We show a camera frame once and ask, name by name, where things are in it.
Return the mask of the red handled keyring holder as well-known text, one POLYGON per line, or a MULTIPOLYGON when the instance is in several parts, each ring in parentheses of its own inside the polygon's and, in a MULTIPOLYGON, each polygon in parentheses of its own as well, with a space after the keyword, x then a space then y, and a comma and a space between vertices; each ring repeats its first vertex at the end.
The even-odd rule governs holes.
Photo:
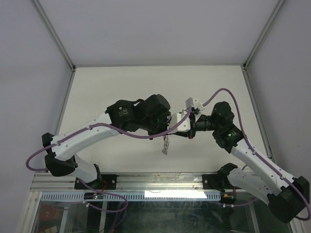
POLYGON ((163 148, 162 148, 163 154, 165 155, 168 154, 169 145, 170 145, 169 136, 168 135, 163 136, 163 148))

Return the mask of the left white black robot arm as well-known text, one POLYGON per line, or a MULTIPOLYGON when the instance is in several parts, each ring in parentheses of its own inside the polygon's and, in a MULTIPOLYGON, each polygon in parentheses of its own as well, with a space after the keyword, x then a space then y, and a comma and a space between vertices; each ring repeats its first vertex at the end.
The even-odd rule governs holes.
POLYGON ((167 130, 170 104, 160 94, 145 100, 119 100, 89 123, 64 135, 51 137, 52 148, 48 149, 45 164, 54 177, 73 176, 90 188, 102 183, 99 166, 90 164, 77 153, 101 140, 117 136, 121 131, 145 130, 155 135, 167 130))

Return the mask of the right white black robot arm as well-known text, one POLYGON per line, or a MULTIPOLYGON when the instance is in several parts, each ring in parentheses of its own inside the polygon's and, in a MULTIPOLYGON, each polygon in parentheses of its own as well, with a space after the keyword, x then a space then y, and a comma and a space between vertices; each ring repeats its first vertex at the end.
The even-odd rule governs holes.
POLYGON ((190 139, 196 131, 211 131, 220 148, 243 161, 256 174, 253 177, 234 164, 226 164, 218 170, 219 186, 244 189, 267 204, 272 214, 283 223, 289 223, 308 207, 308 180, 303 176, 296 178, 257 152, 241 128, 233 123, 235 115, 228 102, 216 103, 209 116, 201 114, 204 107, 194 99, 187 100, 186 106, 191 110, 190 139))

